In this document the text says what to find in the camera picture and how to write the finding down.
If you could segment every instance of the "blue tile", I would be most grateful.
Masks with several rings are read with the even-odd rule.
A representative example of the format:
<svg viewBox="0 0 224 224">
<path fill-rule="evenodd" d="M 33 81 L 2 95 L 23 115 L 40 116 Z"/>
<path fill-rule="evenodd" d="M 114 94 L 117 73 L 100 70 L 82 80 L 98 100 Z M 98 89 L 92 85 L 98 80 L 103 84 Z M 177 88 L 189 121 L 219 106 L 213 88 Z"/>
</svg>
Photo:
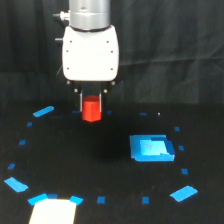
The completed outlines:
<svg viewBox="0 0 224 224">
<path fill-rule="evenodd" d="M 142 148 L 141 143 L 147 143 L 147 141 L 153 143 L 152 147 L 154 147 L 156 142 L 162 141 L 165 144 L 166 152 L 163 153 L 161 151 L 158 155 L 146 155 L 146 153 L 142 154 L 142 150 L 144 152 L 144 148 Z M 130 136 L 130 145 L 131 158 L 134 158 L 138 162 L 174 161 L 175 151 L 173 149 L 173 144 L 166 139 L 166 135 L 133 135 Z"/>
<path fill-rule="evenodd" d="M 26 140 L 21 140 L 20 142 L 19 142 L 19 145 L 25 145 L 26 144 Z"/>
<path fill-rule="evenodd" d="M 186 198 L 196 194 L 198 191 L 194 189 L 193 187 L 186 186 L 174 193 L 172 193 L 170 196 L 173 197 L 176 201 L 181 202 L 185 200 Z"/>
<path fill-rule="evenodd" d="M 47 197 L 49 199 L 57 199 L 58 198 L 58 195 L 57 194 L 48 194 Z"/>
<path fill-rule="evenodd" d="M 143 197 L 142 204 L 149 204 L 149 197 Z"/>
<path fill-rule="evenodd" d="M 53 110 L 54 110 L 54 107 L 50 106 L 50 107 L 46 107 L 46 108 L 44 108 L 44 109 L 42 109 L 42 110 L 39 110 L 39 111 L 33 113 L 33 115 L 34 115 L 35 117 L 40 117 L 40 116 L 42 116 L 42 115 L 44 115 L 44 114 L 47 114 L 47 113 L 49 113 L 49 112 L 51 112 L 51 111 L 53 111 Z"/>
<path fill-rule="evenodd" d="M 188 169 L 182 169 L 182 174 L 188 175 Z"/>
<path fill-rule="evenodd" d="M 140 116 L 147 116 L 147 113 L 140 113 Z"/>
<path fill-rule="evenodd" d="M 16 180 L 14 177 L 11 177 L 4 181 L 6 184 L 8 184 L 14 191 L 22 192 L 25 191 L 28 187 L 25 184 L 20 183 L 18 180 Z"/>
<path fill-rule="evenodd" d="M 27 127 L 31 127 L 32 125 L 33 125 L 32 122 L 28 122 L 28 123 L 27 123 Z"/>
<path fill-rule="evenodd" d="M 76 196 L 72 196 L 70 198 L 70 201 L 77 204 L 77 205 L 80 205 L 82 202 L 83 202 L 83 199 L 82 198 L 78 198 Z"/>
<path fill-rule="evenodd" d="M 12 170 L 12 169 L 15 167 L 15 165 L 16 165 L 16 164 L 11 163 L 11 164 L 9 165 L 8 169 L 9 169 L 9 170 Z"/>
<path fill-rule="evenodd" d="M 179 150 L 184 151 L 184 147 L 182 145 L 179 145 Z"/>
<path fill-rule="evenodd" d="M 47 195 L 46 194 L 41 194 L 41 195 L 38 195 L 34 198 L 29 199 L 28 202 L 31 205 L 35 205 L 37 202 L 45 200 L 45 199 L 48 199 Z"/>
<path fill-rule="evenodd" d="M 97 204 L 105 204 L 105 197 L 99 196 L 97 199 Z"/>
<path fill-rule="evenodd" d="M 179 127 L 175 127 L 174 129 L 175 129 L 175 131 L 180 131 Z"/>
</svg>

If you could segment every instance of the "red block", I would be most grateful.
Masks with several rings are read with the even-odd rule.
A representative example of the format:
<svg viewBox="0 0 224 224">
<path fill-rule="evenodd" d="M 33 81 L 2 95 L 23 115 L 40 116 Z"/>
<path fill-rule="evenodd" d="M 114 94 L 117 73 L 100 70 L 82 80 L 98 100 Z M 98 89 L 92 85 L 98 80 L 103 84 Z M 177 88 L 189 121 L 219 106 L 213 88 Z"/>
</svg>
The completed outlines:
<svg viewBox="0 0 224 224">
<path fill-rule="evenodd" d="M 100 98 L 98 96 L 87 96 L 83 98 L 82 119 L 89 122 L 101 120 Z"/>
</svg>

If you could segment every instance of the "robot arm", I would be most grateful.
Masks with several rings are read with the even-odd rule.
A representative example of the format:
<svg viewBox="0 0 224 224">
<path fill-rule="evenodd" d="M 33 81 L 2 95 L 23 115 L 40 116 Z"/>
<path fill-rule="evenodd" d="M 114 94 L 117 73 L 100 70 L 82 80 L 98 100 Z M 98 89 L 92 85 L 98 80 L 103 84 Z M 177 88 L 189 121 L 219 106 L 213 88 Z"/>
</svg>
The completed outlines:
<svg viewBox="0 0 224 224">
<path fill-rule="evenodd" d="M 110 24 L 110 0 L 69 0 L 69 8 L 68 13 L 53 16 L 69 21 L 61 39 L 63 73 L 74 83 L 74 92 L 80 94 L 81 111 L 83 82 L 101 83 L 101 101 L 115 84 L 119 46 L 115 27 Z"/>
</svg>

